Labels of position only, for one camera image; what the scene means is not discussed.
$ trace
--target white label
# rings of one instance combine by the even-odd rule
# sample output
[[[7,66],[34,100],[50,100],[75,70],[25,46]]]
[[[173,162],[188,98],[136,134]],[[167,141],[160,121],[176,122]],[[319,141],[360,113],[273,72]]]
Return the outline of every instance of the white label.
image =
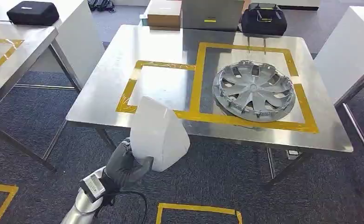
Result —
[[[290,155],[299,155],[299,152],[298,152],[298,151],[288,150],[288,153],[289,153]]]
[[[98,198],[101,195],[101,190],[104,189],[99,179],[95,175],[92,175],[85,182],[94,197]]]

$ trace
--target black glove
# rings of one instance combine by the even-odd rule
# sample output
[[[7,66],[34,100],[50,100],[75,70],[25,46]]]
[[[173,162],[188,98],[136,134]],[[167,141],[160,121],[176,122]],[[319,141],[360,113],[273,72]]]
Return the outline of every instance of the black glove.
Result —
[[[134,185],[152,169],[153,157],[146,157],[141,167],[134,167],[130,138],[124,139],[115,149],[106,167],[105,174],[116,184],[118,189]]]

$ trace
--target black case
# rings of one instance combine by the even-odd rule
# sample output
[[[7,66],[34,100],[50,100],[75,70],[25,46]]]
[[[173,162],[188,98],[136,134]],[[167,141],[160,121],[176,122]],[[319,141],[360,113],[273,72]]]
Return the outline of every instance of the black case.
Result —
[[[60,17],[51,2],[22,1],[7,12],[14,24],[51,26]]]
[[[243,33],[282,36],[287,27],[284,13],[274,4],[252,3],[241,19]]]

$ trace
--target yellow tape square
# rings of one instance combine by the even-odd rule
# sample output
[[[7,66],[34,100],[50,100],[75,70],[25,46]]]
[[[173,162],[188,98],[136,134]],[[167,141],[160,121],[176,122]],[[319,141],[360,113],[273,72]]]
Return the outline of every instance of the yellow tape square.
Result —
[[[225,209],[219,207],[198,206],[189,204],[169,204],[169,203],[159,203],[159,206],[157,208],[156,224],[161,224],[161,216],[163,214],[164,209],[205,211],[205,212],[216,212],[216,213],[235,215],[238,224],[243,224],[243,218],[241,212],[236,211],[234,209]]]
[[[0,43],[11,44],[12,46],[9,50],[0,57],[0,66],[16,51],[16,49],[23,43],[24,40],[9,40],[9,39],[0,39]]]
[[[13,197],[16,195],[18,191],[17,186],[10,186],[10,185],[3,185],[0,184],[0,192],[7,192],[9,193],[0,207],[0,218],[2,218],[3,213],[5,213],[7,207],[9,206],[10,202],[12,201]]]
[[[127,82],[127,85],[122,93],[119,103],[116,107],[117,112],[135,113],[137,106],[129,105],[128,101],[134,90],[137,79],[140,76],[140,70],[143,66],[155,66],[162,68],[174,68],[193,70],[194,78],[192,85],[192,92],[190,98],[190,107],[188,111],[174,110],[176,115],[181,119],[229,124],[238,126],[249,126],[249,127],[261,127],[261,128],[272,128],[272,129],[283,129],[290,131],[318,133],[318,127],[316,125],[314,116],[311,112],[308,104],[306,94],[304,93],[303,86],[301,84],[294,84],[296,98],[301,107],[301,113],[304,118],[304,123],[288,122],[288,121],[273,121],[267,123],[248,121],[236,116],[220,115],[220,114],[209,114],[200,112],[200,98],[201,98],[201,87],[203,81],[203,71],[205,62],[205,53],[207,48],[218,48],[218,49],[238,49],[238,50],[250,50],[250,51],[263,51],[263,52],[275,52],[282,53],[284,55],[289,74],[292,77],[299,76],[297,68],[294,64],[292,54],[289,49],[280,48],[265,48],[265,47],[254,47],[254,46],[242,46],[242,45],[231,45],[223,43],[207,43],[200,42],[197,52],[197,59],[195,65],[189,64],[176,64],[176,63],[163,63],[163,62],[151,62],[151,61],[137,61],[133,72]]]

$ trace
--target white foam block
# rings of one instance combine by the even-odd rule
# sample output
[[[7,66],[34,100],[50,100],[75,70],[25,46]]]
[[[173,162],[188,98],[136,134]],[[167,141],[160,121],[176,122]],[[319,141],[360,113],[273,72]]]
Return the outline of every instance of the white foam block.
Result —
[[[157,101],[142,97],[130,132],[135,159],[154,157],[152,170],[164,171],[188,151],[190,140],[174,111]]]

